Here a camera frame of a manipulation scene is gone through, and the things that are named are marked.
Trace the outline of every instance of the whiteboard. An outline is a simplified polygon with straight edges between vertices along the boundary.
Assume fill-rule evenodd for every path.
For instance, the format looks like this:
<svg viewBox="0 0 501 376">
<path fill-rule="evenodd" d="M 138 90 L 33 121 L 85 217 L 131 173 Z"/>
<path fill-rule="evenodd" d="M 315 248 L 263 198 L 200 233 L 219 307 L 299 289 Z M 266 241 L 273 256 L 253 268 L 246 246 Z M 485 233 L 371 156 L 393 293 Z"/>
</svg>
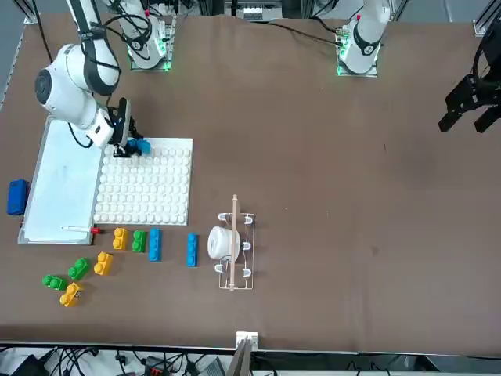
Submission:
<svg viewBox="0 0 501 376">
<path fill-rule="evenodd" d="M 81 143 L 85 132 L 74 127 Z M 19 244 L 90 244 L 89 233 L 63 230 L 62 226 L 92 225 L 92 208 L 103 151 L 77 145 L 68 123 L 47 118 L 37 165 L 31 183 Z"/>
</svg>

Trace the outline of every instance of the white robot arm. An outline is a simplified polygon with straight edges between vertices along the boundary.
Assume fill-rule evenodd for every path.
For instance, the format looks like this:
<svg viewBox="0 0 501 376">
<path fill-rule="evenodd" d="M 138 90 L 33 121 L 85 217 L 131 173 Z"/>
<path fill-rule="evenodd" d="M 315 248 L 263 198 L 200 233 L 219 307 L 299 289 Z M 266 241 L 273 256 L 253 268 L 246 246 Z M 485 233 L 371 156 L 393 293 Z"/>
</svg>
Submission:
<svg viewBox="0 0 501 376">
<path fill-rule="evenodd" d="M 374 65 L 390 16 L 388 0 L 364 0 L 359 20 L 348 25 L 350 38 L 339 58 L 351 72 L 364 74 Z"/>
<path fill-rule="evenodd" d="M 158 47 L 159 21 L 155 19 L 157 29 L 153 31 L 140 0 L 105 3 L 118 7 L 121 18 L 117 18 L 123 21 L 124 29 L 121 38 L 129 42 L 132 59 L 144 69 L 154 67 L 165 56 Z M 120 78 L 121 70 L 106 38 L 106 28 L 101 24 L 95 0 L 67 0 L 67 4 L 81 44 L 63 46 L 56 59 L 40 71 L 35 81 L 38 102 L 59 119 L 84 129 L 98 147 L 108 143 L 123 147 L 129 125 L 132 123 L 133 127 L 130 103 L 121 99 L 119 114 L 113 119 L 108 109 L 93 97 L 93 93 L 111 96 Z M 147 27 L 138 26 L 141 21 Z"/>
</svg>

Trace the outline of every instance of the blue block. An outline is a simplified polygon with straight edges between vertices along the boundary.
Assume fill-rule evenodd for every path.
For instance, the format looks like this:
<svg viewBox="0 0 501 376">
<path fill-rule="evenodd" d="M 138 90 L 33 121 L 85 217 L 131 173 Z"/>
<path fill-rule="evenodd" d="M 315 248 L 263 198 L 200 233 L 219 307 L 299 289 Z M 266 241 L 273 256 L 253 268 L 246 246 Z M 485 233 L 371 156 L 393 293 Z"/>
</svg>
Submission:
<svg viewBox="0 0 501 376">
<path fill-rule="evenodd" d="M 136 146 L 140 149 L 144 154 L 149 154 L 151 151 L 151 145 L 145 139 L 138 139 L 136 141 Z"/>
<path fill-rule="evenodd" d="M 148 259 L 152 262 L 159 262 L 162 259 L 162 232 L 159 229 L 151 229 L 150 231 Z"/>
<path fill-rule="evenodd" d="M 127 141 L 130 147 L 138 148 L 143 154 L 149 154 L 151 152 L 151 145 L 145 139 L 130 139 Z"/>
<path fill-rule="evenodd" d="M 28 196 L 28 182 L 23 179 L 13 180 L 9 184 L 9 197 L 7 199 L 7 214 L 21 215 L 26 208 Z"/>
<path fill-rule="evenodd" d="M 186 245 L 186 266 L 189 268 L 196 267 L 198 256 L 198 235 L 195 233 L 188 234 L 188 244 Z"/>
</svg>

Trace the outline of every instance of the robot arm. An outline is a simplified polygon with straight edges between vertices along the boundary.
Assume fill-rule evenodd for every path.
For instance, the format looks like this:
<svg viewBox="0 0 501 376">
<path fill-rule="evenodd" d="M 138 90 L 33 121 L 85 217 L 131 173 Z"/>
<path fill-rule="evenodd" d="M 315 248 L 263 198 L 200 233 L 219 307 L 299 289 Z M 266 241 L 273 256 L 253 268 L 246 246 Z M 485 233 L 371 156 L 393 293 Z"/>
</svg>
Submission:
<svg viewBox="0 0 501 376">
<path fill-rule="evenodd" d="M 449 131 L 467 111 L 488 106 L 475 121 L 475 129 L 485 132 L 501 118 L 501 21 L 496 17 L 485 32 L 475 53 L 471 72 L 447 95 L 447 113 L 438 122 L 442 132 Z M 489 71 L 484 76 L 478 73 L 481 55 L 485 55 Z"/>
<path fill-rule="evenodd" d="M 387 1 L 364 0 L 359 20 L 348 25 L 349 40 L 339 60 L 355 74 L 368 72 L 375 63 L 381 37 L 391 16 Z"/>
<path fill-rule="evenodd" d="M 159 53 L 156 46 L 157 32 L 153 33 L 151 23 L 145 18 L 140 0 L 112 2 L 117 5 L 124 27 L 122 39 L 130 42 L 129 52 L 138 66 L 146 68 L 156 65 L 165 53 Z M 38 102 L 59 119 L 85 130 L 88 138 L 98 147 L 106 144 L 124 147 L 129 135 L 130 103 L 122 101 L 120 113 L 113 118 L 105 106 L 96 102 L 93 93 L 110 96 L 118 85 L 120 68 L 117 59 L 106 38 L 106 28 L 102 25 L 95 0 L 67 0 L 71 15 L 77 24 L 80 45 L 65 45 L 56 59 L 41 70 L 35 81 L 35 93 Z M 146 37 L 137 27 L 131 14 L 136 19 L 145 20 Z"/>
</svg>

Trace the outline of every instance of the wooden stick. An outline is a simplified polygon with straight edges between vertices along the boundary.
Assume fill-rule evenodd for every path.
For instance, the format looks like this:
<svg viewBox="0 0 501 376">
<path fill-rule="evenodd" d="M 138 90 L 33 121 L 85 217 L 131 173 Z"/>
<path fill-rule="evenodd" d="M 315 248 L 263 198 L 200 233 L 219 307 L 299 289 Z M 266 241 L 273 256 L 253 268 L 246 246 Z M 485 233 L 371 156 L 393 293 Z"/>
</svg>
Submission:
<svg viewBox="0 0 501 376">
<path fill-rule="evenodd" d="M 232 205 L 232 263 L 229 269 L 229 290 L 233 291 L 235 289 L 235 254 L 236 254 L 236 221 L 240 215 L 240 206 L 238 205 L 238 198 L 233 195 L 233 205 Z"/>
</svg>

